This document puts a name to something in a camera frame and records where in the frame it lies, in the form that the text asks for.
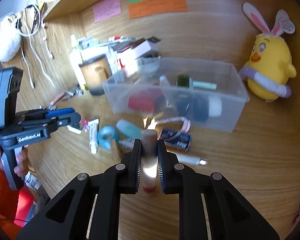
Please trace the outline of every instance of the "pink sticky note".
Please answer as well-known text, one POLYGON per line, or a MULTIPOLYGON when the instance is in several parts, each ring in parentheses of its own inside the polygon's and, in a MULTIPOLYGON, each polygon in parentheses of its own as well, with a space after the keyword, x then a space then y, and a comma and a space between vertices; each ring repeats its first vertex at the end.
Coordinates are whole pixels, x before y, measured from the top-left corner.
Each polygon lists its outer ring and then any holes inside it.
POLYGON ((92 9, 94 13, 94 21, 96 23, 121 14, 119 0, 104 0, 95 4, 92 9))

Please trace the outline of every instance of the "charging cable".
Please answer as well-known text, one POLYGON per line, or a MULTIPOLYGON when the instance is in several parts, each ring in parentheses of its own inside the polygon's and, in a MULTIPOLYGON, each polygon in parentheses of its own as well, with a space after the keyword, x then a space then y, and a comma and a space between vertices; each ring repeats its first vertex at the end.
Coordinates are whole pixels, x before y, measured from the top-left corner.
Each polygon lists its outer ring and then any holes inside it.
POLYGON ((44 32, 44 37, 43 37, 42 40, 45 42, 48 57, 53 59, 53 54, 49 50, 48 43, 47 43, 47 33, 46 33, 46 30, 45 30, 46 24, 43 22, 43 7, 42 7, 42 15, 41 15, 41 27, 42 27, 43 32, 44 32))
MULTIPOLYGON (((40 13, 40 10, 39 10, 39 8, 38 8, 35 4, 33 4, 33 6, 34 6, 34 8, 37 10, 38 15, 39 15, 39 22, 41 22, 41 13, 40 13)), ((35 30, 33 33, 30 33, 30 31, 29 31, 28 34, 22 33, 21 30, 20 30, 19 28, 17 28, 17 30, 18 30, 18 32, 19 32, 19 34, 20 34, 21 36, 23 36, 23 37, 31 37, 31 36, 35 35, 35 34, 38 32, 39 28, 40 28, 40 24, 38 24, 38 27, 36 28, 36 30, 35 30)))
POLYGON ((26 65, 27 65, 30 85, 31 85, 32 89, 34 89, 34 84, 33 84, 33 82, 32 82, 32 78, 31 78, 31 74, 30 74, 30 69, 29 69, 29 64, 28 64, 28 61, 26 60, 25 54, 24 54, 24 52, 23 52, 23 47, 21 47, 21 54, 22 54, 22 60, 23 60, 23 61, 26 63, 26 65))
POLYGON ((29 37, 30 47, 32 49, 33 54, 35 55, 35 57, 39 61, 39 64, 40 64, 40 67, 41 67, 43 75, 49 80, 49 82, 51 83, 51 85, 55 88, 56 87, 55 84, 53 83, 52 79, 47 75, 47 73, 44 71, 43 65, 42 65, 42 61, 40 60, 38 54, 36 53, 36 51, 34 50, 34 47, 32 46, 32 43, 31 43, 31 36, 32 35, 30 34, 30 30, 29 30, 28 24, 27 24, 27 22, 25 20, 25 14, 26 14, 26 9, 23 9, 22 19, 23 19, 24 25, 25 25, 27 33, 28 33, 28 35, 25 36, 25 37, 29 37))

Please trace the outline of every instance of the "white bottle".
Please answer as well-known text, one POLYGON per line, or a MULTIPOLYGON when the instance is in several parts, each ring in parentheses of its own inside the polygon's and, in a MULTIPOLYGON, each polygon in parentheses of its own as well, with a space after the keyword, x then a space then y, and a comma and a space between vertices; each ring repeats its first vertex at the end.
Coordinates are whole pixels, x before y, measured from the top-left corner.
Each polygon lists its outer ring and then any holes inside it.
POLYGON ((165 87, 171 86, 171 84, 166 76, 161 76, 159 78, 159 81, 160 81, 160 86, 165 86, 165 87))

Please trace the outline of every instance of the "white toothpaste tube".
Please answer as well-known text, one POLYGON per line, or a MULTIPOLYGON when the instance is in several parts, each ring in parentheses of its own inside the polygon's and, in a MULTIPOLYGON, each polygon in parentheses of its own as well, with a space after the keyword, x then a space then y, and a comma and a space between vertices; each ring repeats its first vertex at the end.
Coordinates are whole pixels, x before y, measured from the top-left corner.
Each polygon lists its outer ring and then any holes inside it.
POLYGON ((98 149, 97 133, 99 127, 99 119, 97 118, 88 122, 88 127, 89 127, 89 137, 90 137, 89 147, 91 149, 91 153, 96 154, 98 149))

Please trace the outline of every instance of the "silver screw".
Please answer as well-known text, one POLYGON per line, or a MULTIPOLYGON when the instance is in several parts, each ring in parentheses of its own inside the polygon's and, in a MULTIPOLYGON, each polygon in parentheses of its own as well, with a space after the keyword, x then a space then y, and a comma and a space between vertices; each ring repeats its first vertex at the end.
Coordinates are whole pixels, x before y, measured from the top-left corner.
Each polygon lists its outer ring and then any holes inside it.
POLYGON ((176 170, 183 170, 184 169, 184 165, 183 164, 181 164, 181 163, 177 163, 176 165, 174 165, 174 168, 176 169, 176 170))
POLYGON ((222 175, 220 173, 213 173, 212 174, 212 177, 215 179, 215 180, 221 180, 222 179, 222 175))
POLYGON ((87 174, 85 174, 85 173, 80 173, 80 174, 77 176, 77 179, 78 179, 78 180, 85 180, 87 177, 88 177, 87 174))
POLYGON ((124 168, 126 167, 126 165, 122 164, 122 163, 119 163, 115 166, 115 168, 118 170, 118 171, 121 171, 123 170, 124 168))

